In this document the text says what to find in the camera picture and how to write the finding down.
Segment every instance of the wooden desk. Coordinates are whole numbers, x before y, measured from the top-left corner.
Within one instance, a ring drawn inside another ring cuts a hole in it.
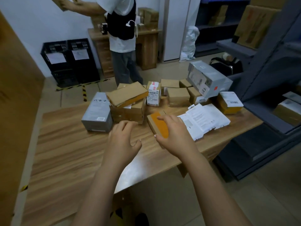
[[[22,226],[49,226],[77,212],[100,167],[108,136],[85,130],[81,118],[87,107],[85,103],[43,115]],[[175,115],[187,110],[168,107],[164,98],[160,108],[147,106],[146,114],[158,109]],[[208,160],[233,137],[262,123],[246,109],[227,117],[230,125],[212,130],[196,142]],[[120,176],[115,193],[181,163],[159,146],[146,119],[133,129],[131,142],[138,139],[142,141],[142,148]]]
[[[137,64],[142,70],[157,67],[158,56],[158,33],[162,30],[145,30],[138,32],[136,39],[136,59]],[[111,62],[109,36],[103,35],[95,29],[88,29],[90,38],[92,39],[106,78],[113,77],[113,65]]]

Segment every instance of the white t-shirt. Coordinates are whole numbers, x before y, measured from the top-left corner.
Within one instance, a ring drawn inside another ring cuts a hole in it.
[[[125,16],[130,13],[134,6],[134,0],[97,0],[96,1],[105,11],[112,14],[113,11],[118,15]],[[110,50],[118,53],[134,51],[136,48],[136,37],[129,40],[122,40],[110,35]]]

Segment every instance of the floor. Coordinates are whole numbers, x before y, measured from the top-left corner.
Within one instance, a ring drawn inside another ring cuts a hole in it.
[[[211,58],[217,56],[220,57],[221,53],[200,57],[197,60],[209,63]],[[156,69],[141,71],[141,75],[145,83],[149,80],[160,81],[161,78],[184,79],[187,76],[188,64],[189,62],[158,64]],[[81,87],[59,92],[56,92],[55,88],[54,79],[47,78],[20,187],[29,182],[42,114],[84,103]],[[106,92],[116,88],[114,78],[88,85],[86,86],[88,100],[91,100],[97,91]],[[301,144],[240,182],[223,183],[254,225],[301,225],[300,171]],[[183,179],[177,168],[140,182],[130,187],[130,191],[147,214],[151,226],[205,225],[192,181],[189,176]],[[18,195],[12,226],[21,224],[26,194],[25,190]],[[71,221],[72,217],[56,226],[69,226]]]

